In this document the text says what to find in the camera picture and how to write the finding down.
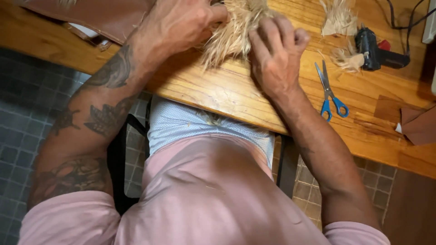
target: pink t-shirt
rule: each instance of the pink t-shirt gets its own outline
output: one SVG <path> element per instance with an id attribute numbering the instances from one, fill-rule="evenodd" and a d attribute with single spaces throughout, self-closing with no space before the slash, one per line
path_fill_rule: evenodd
<path id="1" fill-rule="evenodd" d="M 265 156 L 227 135 L 164 146 L 146 161 L 139 203 L 122 217 L 113 199 L 80 191 L 24 217 L 19 245 L 388 245 L 380 231 L 335 222 L 322 234 L 271 180 Z"/>

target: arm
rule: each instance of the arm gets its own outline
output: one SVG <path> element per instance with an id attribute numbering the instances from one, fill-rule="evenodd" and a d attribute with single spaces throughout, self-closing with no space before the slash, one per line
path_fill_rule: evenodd
<path id="1" fill-rule="evenodd" d="M 224 5 L 208 0 L 159 0 L 125 45 L 71 97 L 37 159 L 28 208 L 61 194 L 104 191 L 112 195 L 106 148 L 130 107 L 169 56 L 211 36 L 226 22 Z"/>
<path id="2" fill-rule="evenodd" d="M 289 20 L 277 16 L 262 19 L 249 35 L 255 77 L 285 119 L 320 185 L 323 226 L 354 221 L 380 230 L 349 149 L 298 83 L 300 58 L 310 39 L 306 31 L 294 30 Z"/>

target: white shorts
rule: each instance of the white shorts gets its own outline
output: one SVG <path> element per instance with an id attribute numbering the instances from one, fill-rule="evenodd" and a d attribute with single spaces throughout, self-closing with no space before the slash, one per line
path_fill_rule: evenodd
<path id="1" fill-rule="evenodd" d="M 183 138 L 223 133 L 248 140 L 266 156 L 271 168 L 274 133 L 224 116 L 206 112 L 154 95 L 150 108 L 150 155 L 161 147 Z"/>

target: blue-handled scissors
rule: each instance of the blue-handled scissors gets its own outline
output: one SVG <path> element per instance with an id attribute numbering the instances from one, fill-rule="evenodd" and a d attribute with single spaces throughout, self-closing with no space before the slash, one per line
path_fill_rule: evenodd
<path id="1" fill-rule="evenodd" d="M 324 103 L 323 103 L 323 107 L 321 109 L 321 116 L 325 112 L 327 112 L 328 113 L 327 122 L 329 122 L 331 117 L 332 117 L 332 114 L 330 111 L 330 103 L 328 100 L 328 97 L 330 96 L 333 100 L 334 105 L 336 106 L 336 113 L 338 115 L 340 115 L 341 117 L 347 117 L 350 110 L 348 110 L 348 107 L 344 103 L 342 103 L 342 101 L 340 101 L 338 98 L 336 98 L 334 96 L 334 94 L 330 88 L 330 83 L 328 82 L 328 76 L 327 76 L 326 62 L 323 61 L 323 72 L 321 72 L 321 70 L 318 67 L 318 64 L 316 62 L 315 62 L 315 66 L 317 68 L 318 75 L 320 76 L 321 83 L 323 84 L 323 87 L 324 87 Z M 345 114 L 342 114 L 341 108 L 345 109 Z"/>

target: scissor blade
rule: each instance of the scissor blade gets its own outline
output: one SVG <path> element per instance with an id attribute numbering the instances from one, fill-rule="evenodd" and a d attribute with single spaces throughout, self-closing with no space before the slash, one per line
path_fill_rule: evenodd
<path id="1" fill-rule="evenodd" d="M 327 67 L 326 62 L 323 60 L 323 72 L 324 72 L 324 89 L 327 90 L 330 88 L 330 83 L 328 81 L 328 75 L 327 75 Z"/>
<path id="2" fill-rule="evenodd" d="M 318 72 L 318 76 L 320 77 L 320 79 L 321 79 L 321 84 L 323 85 L 323 87 L 324 87 L 324 91 L 326 90 L 326 86 L 325 86 L 325 84 L 324 84 L 324 82 L 325 82 L 325 78 L 324 78 L 324 75 L 323 75 L 323 73 L 321 72 L 321 70 L 320 70 L 320 68 L 318 67 L 318 64 L 315 62 L 315 67 L 317 68 L 317 72 Z"/>

